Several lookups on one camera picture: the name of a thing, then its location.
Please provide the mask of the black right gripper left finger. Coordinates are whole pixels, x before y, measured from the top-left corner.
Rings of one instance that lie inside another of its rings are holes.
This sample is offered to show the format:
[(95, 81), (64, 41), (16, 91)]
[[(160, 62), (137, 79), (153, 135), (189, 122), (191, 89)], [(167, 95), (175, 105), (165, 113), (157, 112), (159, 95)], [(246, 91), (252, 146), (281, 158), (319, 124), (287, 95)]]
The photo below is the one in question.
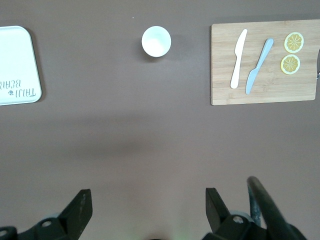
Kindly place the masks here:
[(90, 189), (82, 189), (57, 217), (48, 217), (17, 233), (14, 226), (0, 228), (2, 240), (78, 240), (93, 214)]

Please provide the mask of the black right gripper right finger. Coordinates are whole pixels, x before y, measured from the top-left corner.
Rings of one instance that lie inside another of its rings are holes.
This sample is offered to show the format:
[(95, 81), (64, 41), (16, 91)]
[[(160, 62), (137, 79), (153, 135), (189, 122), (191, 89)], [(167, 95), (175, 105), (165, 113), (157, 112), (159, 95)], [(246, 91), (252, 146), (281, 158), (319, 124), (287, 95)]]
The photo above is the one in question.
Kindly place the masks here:
[(264, 240), (266, 230), (243, 214), (231, 214), (215, 188), (205, 190), (205, 212), (211, 232), (204, 240)]

